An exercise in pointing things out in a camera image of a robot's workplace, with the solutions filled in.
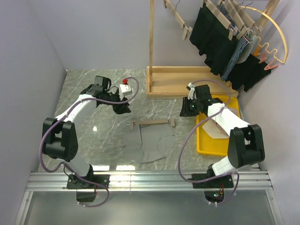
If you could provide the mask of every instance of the white wall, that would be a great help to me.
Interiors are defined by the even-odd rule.
[[[65,78],[27,0],[0,0],[0,220],[14,223]]]
[[[146,68],[149,65],[150,0],[29,1],[65,68]],[[266,2],[256,0],[252,6],[264,9]],[[193,27],[199,8],[200,0],[182,0],[177,10],[187,25]],[[181,36],[182,30],[163,7],[163,1],[155,0],[155,66],[205,65],[205,58],[199,56],[197,48]]]
[[[299,10],[297,0],[281,0],[275,21],[283,30],[289,54],[285,65],[258,83],[247,93],[240,94],[245,119],[262,127],[266,158],[262,164],[269,171],[277,202],[285,224],[300,221],[300,120],[299,120]],[[283,53],[282,41],[271,29],[265,41],[270,49]]]

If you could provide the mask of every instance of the yellow tray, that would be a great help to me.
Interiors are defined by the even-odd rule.
[[[224,103],[228,101],[227,96],[222,95],[213,95],[213,98],[219,98]],[[240,108],[239,102],[236,97],[232,97],[230,103],[228,104],[229,108],[237,109],[240,117]],[[201,113],[196,117],[196,123],[198,124],[203,119],[207,118],[204,113]],[[203,129],[201,124],[197,128],[197,152],[204,155],[213,155],[213,156],[227,156],[228,143],[229,139],[212,139]]]

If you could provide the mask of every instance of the orange clip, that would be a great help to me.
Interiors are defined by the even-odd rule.
[[[278,64],[275,64],[274,66],[271,66],[271,64],[272,64],[275,60],[277,60],[277,57],[276,57],[275,59],[273,59],[273,60],[272,60],[272,61],[264,68],[264,70],[274,69],[274,68],[278,67]]]
[[[267,51],[265,51],[264,54],[262,54],[259,63],[263,63],[268,59],[266,58],[266,55],[267,55]]]
[[[259,53],[259,50],[260,50],[260,49],[261,49],[260,47],[257,47],[257,49],[254,51],[253,55],[254,55],[254,56],[260,55],[260,53]]]

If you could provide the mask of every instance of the gray marble surface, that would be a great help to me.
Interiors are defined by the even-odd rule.
[[[79,142],[78,154],[90,164],[96,165],[97,170],[177,170],[179,151],[189,132],[195,126],[195,117],[179,117],[182,100],[148,100],[146,96],[146,70],[143,69],[115,69],[115,70],[69,70],[55,116],[63,113],[80,92],[94,83],[96,75],[106,76],[118,86],[122,79],[134,76],[140,84],[139,93],[130,103],[131,113],[116,115],[111,106],[100,105],[87,116],[77,130]],[[126,159],[122,149],[124,132],[128,130],[126,123],[130,120],[175,118],[175,145],[167,158],[146,164],[138,164]],[[56,160],[44,156],[45,164],[49,168],[57,165]],[[203,156],[196,151],[196,135],[190,138],[181,165],[184,170],[206,170],[208,165],[219,161],[221,157]]]

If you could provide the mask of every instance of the pink clip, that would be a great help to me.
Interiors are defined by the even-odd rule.
[[[267,55],[267,51],[265,51],[264,54],[262,54],[259,63],[263,63],[268,59],[266,58],[266,55]]]
[[[275,59],[273,59],[273,60],[272,60],[272,61],[264,68],[264,70],[274,69],[274,68],[278,67],[278,64],[275,64],[274,66],[271,66],[271,64],[272,64],[275,60],[277,60],[277,57],[276,57]]]

